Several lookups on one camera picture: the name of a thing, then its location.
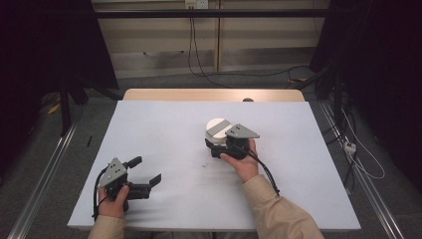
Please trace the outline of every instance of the forearm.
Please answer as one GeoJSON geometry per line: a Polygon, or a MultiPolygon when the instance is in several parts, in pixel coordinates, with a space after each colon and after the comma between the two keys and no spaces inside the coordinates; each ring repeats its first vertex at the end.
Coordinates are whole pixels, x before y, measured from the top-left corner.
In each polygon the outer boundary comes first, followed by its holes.
{"type": "Polygon", "coordinates": [[[122,239],[125,225],[124,219],[100,215],[91,230],[89,239],[122,239]]]}
{"type": "Polygon", "coordinates": [[[261,239],[323,238],[311,216],[288,199],[277,196],[264,176],[253,177],[243,184],[243,189],[261,239]]]}

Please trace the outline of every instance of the gray carpet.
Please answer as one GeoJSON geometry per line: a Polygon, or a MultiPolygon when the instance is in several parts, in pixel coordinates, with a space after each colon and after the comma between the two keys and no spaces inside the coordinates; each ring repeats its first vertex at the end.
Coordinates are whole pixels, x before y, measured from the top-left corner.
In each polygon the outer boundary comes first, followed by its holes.
{"type": "MultiPolygon", "coordinates": [[[[251,71],[242,74],[272,74],[278,71],[251,71]]],[[[307,78],[312,72],[307,69],[291,71],[291,78],[307,78]]],[[[212,76],[212,81],[230,88],[242,89],[283,89],[288,85],[288,74],[266,77],[251,76],[212,76]]],[[[117,93],[123,94],[129,88],[220,88],[207,79],[192,75],[168,76],[119,81],[121,87],[117,93]]],[[[28,231],[27,238],[86,238],[87,232],[67,227],[73,208],[79,198],[79,191],[91,170],[97,152],[112,117],[115,104],[97,92],[88,91],[91,99],[86,106],[72,105],[73,111],[83,110],[73,139],[59,165],[41,207],[28,231]]],[[[319,102],[315,100],[313,88],[304,90],[304,96],[310,103],[321,130],[330,128],[323,115],[319,102]]],[[[45,165],[52,155],[61,132],[61,115],[56,112],[47,115],[49,106],[40,111],[33,134],[25,150],[17,158],[16,164],[4,178],[0,188],[0,238],[6,238],[19,213],[27,202],[32,189],[41,176],[45,165]]],[[[422,238],[422,195],[407,178],[394,166],[388,152],[374,140],[370,127],[364,118],[354,110],[357,121],[357,135],[365,146],[377,156],[385,168],[386,176],[373,180],[386,204],[395,216],[406,238],[422,238]]],[[[324,135],[325,140],[334,138],[332,132],[324,135]]],[[[341,178],[344,178],[348,163],[339,144],[328,146],[334,164],[341,178]]],[[[378,166],[363,150],[358,155],[365,168],[379,175],[378,166]]],[[[351,232],[323,232],[325,238],[388,238],[377,214],[369,203],[362,187],[356,180],[352,194],[349,196],[362,229],[351,232]]],[[[127,232],[126,238],[211,238],[210,233],[153,233],[127,232]]],[[[217,233],[217,238],[256,238],[255,233],[217,233]]]]}

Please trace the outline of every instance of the white tabletop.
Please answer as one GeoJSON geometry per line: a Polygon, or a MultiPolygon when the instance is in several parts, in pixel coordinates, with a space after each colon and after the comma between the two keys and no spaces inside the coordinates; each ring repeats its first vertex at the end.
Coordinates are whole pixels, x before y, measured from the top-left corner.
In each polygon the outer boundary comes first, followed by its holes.
{"type": "Polygon", "coordinates": [[[359,229],[350,201],[308,103],[119,102],[69,226],[94,225],[93,188],[117,157],[143,163],[128,180],[146,183],[162,173],[149,199],[129,201],[127,227],[138,230],[255,230],[234,169],[212,158],[205,126],[214,118],[258,133],[260,159],[281,194],[311,214],[319,229],[359,229]]]}

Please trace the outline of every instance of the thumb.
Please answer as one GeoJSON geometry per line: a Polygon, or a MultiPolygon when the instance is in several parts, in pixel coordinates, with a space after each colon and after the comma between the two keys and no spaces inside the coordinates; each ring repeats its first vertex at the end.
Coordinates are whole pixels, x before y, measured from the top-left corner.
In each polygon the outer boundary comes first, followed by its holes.
{"type": "Polygon", "coordinates": [[[238,162],[238,160],[236,160],[235,158],[233,158],[232,156],[230,156],[229,154],[226,154],[226,153],[221,153],[220,157],[221,157],[221,159],[223,159],[227,163],[229,163],[232,167],[236,168],[236,163],[238,162]]]}
{"type": "Polygon", "coordinates": [[[124,201],[126,200],[126,197],[128,194],[129,194],[129,186],[125,185],[118,192],[118,195],[115,198],[115,203],[123,206],[124,201]]]}

